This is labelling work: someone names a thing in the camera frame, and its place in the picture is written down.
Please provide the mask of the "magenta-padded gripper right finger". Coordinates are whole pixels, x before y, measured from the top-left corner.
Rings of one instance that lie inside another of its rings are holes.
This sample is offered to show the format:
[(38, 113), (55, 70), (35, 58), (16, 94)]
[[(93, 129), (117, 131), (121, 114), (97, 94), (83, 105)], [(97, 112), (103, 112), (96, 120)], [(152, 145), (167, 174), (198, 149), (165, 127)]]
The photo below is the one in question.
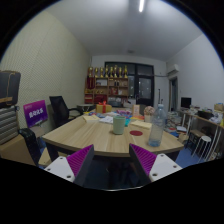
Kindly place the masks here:
[(181, 170), (181, 167), (167, 155), (163, 153), (155, 155), (134, 144), (129, 144), (129, 154), (142, 185), (147, 185)]

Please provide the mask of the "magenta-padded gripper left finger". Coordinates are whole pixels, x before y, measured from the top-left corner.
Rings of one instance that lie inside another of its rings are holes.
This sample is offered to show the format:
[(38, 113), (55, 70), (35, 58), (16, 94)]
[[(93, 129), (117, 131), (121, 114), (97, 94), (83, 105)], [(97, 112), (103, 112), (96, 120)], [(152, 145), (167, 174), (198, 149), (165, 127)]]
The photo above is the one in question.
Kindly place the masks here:
[(89, 145), (67, 157), (59, 156), (45, 171), (82, 186), (93, 157), (94, 145)]

